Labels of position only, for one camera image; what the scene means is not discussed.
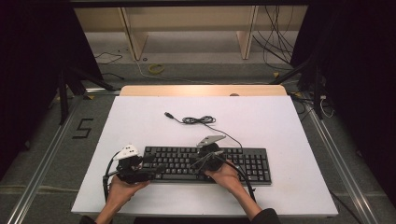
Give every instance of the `hand-mounted device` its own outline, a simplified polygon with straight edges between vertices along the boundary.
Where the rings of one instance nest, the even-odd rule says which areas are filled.
[[[190,157],[191,168],[197,169],[201,172],[206,170],[217,171],[221,165],[224,163],[222,153],[223,151],[219,149],[217,141],[225,138],[224,135],[211,135],[205,137],[201,142],[197,144],[199,147],[198,153]]]
[[[108,179],[117,175],[117,177],[128,183],[134,184],[137,182],[144,182],[155,178],[156,174],[165,170],[165,165],[159,165],[156,168],[142,168],[142,162],[152,162],[155,159],[155,155],[149,155],[147,157],[139,156],[139,150],[133,145],[127,145],[121,151],[117,152],[116,155],[111,159],[107,166],[106,173],[103,176],[103,188],[105,192],[105,199],[108,196]],[[117,171],[109,173],[111,164],[113,161],[118,161]]]

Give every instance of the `person's right hand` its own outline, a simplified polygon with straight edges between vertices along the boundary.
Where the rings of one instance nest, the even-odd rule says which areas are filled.
[[[231,193],[235,193],[239,189],[243,189],[238,178],[238,173],[233,167],[224,163],[217,171],[205,171],[205,175],[212,177],[216,183],[226,188]]]

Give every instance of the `keyboard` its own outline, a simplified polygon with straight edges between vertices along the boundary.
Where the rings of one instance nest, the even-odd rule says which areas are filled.
[[[156,168],[165,164],[165,170],[155,175],[151,183],[215,183],[210,176],[201,174],[190,166],[198,147],[146,147],[144,156],[155,155],[143,168]],[[221,147],[223,158],[239,166],[252,186],[270,185],[271,174],[265,148]]]

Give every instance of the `hand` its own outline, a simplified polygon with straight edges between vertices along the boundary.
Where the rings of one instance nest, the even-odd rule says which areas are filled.
[[[239,204],[241,204],[250,221],[260,213],[262,209],[245,191],[241,182],[239,182],[238,173],[233,167],[224,163],[217,171],[205,171],[205,174],[212,177],[216,183],[231,192],[236,200],[238,200]]]
[[[97,224],[107,224],[117,212],[129,201],[138,190],[149,184],[149,181],[127,184],[121,181],[116,175],[113,176],[108,193],[106,205],[96,219]]]
[[[131,198],[137,193],[138,190],[144,188],[149,184],[149,181],[140,182],[136,184],[128,184],[121,181],[114,175],[110,184],[110,191],[108,193],[106,204],[112,204],[120,210]]]
[[[217,171],[205,171],[205,175],[212,177],[216,183],[226,188],[231,193],[243,189],[241,182],[238,178],[238,173],[233,167],[224,163]]]

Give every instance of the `white device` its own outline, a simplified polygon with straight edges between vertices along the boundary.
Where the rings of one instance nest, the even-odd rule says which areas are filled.
[[[121,159],[129,158],[132,156],[137,156],[139,155],[139,150],[137,150],[134,145],[129,144],[126,147],[123,147],[122,150],[117,154],[114,158],[113,161],[119,161]]]

